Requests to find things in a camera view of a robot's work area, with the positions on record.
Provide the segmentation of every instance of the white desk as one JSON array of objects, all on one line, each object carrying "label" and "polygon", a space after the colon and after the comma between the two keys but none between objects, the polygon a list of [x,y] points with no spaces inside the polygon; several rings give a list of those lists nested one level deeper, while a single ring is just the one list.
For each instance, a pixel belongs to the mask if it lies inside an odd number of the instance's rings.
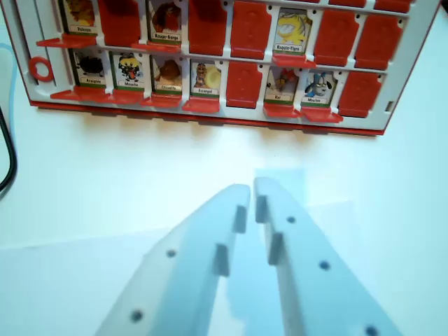
[{"label": "white desk", "polygon": [[378,299],[404,334],[446,335],[447,55],[441,10],[377,138],[42,111],[18,79],[0,246],[170,228],[256,168],[303,167],[309,204],[353,200]]}]

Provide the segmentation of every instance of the red flip-down tile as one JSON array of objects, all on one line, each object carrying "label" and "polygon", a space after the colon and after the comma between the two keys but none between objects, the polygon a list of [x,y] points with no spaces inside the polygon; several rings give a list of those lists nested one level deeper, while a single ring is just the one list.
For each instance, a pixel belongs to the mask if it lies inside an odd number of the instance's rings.
[{"label": "red flip-down tile", "polygon": [[261,78],[258,65],[230,62],[227,78],[227,106],[254,109],[260,95]]},{"label": "red flip-down tile", "polygon": [[350,6],[350,7],[364,7],[365,0],[330,0],[330,5]]},{"label": "red flip-down tile", "polygon": [[352,71],[339,101],[339,114],[366,118],[377,99],[381,85],[375,73]]},{"label": "red flip-down tile", "polygon": [[139,5],[135,0],[98,0],[104,42],[130,47],[140,39]]},{"label": "red flip-down tile", "polygon": [[223,55],[227,12],[221,0],[188,1],[190,53]]},{"label": "red flip-down tile", "polygon": [[63,33],[61,38],[50,38],[36,42],[39,47],[47,48],[85,48],[97,44],[96,36],[71,35]]},{"label": "red flip-down tile", "polygon": [[330,107],[302,107],[302,115],[312,123],[332,123],[337,124],[343,121],[343,117],[333,113]]},{"label": "red flip-down tile", "polygon": [[198,113],[217,113],[219,112],[219,98],[190,97],[182,106],[184,111]]},{"label": "red flip-down tile", "polygon": [[265,115],[271,118],[299,118],[302,114],[293,105],[265,103]]},{"label": "red flip-down tile", "polygon": [[315,63],[345,67],[358,28],[354,12],[325,10],[314,47]]},{"label": "red flip-down tile", "polygon": [[133,105],[143,100],[143,91],[114,89],[109,99],[112,104]]},{"label": "red flip-down tile", "polygon": [[181,52],[180,44],[155,43],[151,41],[148,41],[148,44],[133,43],[131,48],[145,51],[158,51],[169,54],[178,54]]},{"label": "red flip-down tile", "polygon": [[182,96],[179,94],[157,94],[153,93],[151,97],[143,100],[140,105],[154,106],[171,109],[181,104]]},{"label": "red flip-down tile", "polygon": [[398,18],[388,15],[369,15],[356,50],[357,68],[386,70],[395,54],[403,30]]},{"label": "red flip-down tile", "polygon": [[79,102],[105,103],[111,94],[98,87],[75,86],[72,90],[65,90],[50,95],[51,99],[76,100]]},{"label": "red flip-down tile", "polygon": [[275,52],[272,56],[272,61],[281,68],[316,68],[316,63],[308,60],[305,55],[289,55]]},{"label": "red flip-down tile", "polygon": [[377,0],[374,9],[399,13],[409,12],[412,0]]},{"label": "red flip-down tile", "polygon": [[265,3],[236,1],[233,5],[230,56],[262,60],[271,27]]}]

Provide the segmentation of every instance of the gripper jaw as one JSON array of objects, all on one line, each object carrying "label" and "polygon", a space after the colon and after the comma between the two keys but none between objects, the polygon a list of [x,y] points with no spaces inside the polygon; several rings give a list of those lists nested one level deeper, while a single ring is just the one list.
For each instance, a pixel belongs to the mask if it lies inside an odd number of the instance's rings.
[{"label": "gripper jaw", "polygon": [[257,178],[255,206],[268,263],[277,270],[287,336],[401,335],[291,194]]},{"label": "gripper jaw", "polygon": [[97,336],[205,336],[219,276],[229,276],[251,191],[231,185],[175,227],[142,259]]}]

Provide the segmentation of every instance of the character card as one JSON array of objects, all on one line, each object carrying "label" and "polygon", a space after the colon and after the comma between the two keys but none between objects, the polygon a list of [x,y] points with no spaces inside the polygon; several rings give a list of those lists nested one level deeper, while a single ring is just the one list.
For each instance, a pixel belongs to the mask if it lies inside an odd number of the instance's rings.
[{"label": "character card", "polygon": [[265,102],[292,105],[298,81],[294,69],[271,66],[267,75]]},{"label": "character card", "polygon": [[333,98],[337,80],[332,71],[310,71],[302,106],[328,107]]},{"label": "character card", "polygon": [[66,33],[97,35],[92,0],[58,0]]},{"label": "character card", "polygon": [[181,9],[173,1],[149,0],[148,31],[152,42],[181,44]]},{"label": "character card", "polygon": [[196,97],[219,98],[221,70],[213,61],[191,61],[191,90]]},{"label": "character card", "polygon": [[113,85],[117,89],[144,91],[141,63],[133,52],[110,52]]},{"label": "character card", "polygon": [[101,51],[96,48],[69,49],[75,83],[91,88],[105,88]]},{"label": "character card", "polygon": [[303,55],[312,21],[303,9],[281,8],[274,39],[274,52]]},{"label": "character card", "polygon": [[182,95],[182,66],[174,57],[151,55],[153,91],[168,95]]}]

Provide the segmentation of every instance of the guess who game board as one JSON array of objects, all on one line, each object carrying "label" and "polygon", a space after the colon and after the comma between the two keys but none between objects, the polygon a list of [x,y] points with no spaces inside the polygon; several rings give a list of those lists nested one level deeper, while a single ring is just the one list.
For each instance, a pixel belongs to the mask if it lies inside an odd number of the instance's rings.
[{"label": "guess who game board", "polygon": [[1,0],[30,104],[381,135],[438,0]]}]

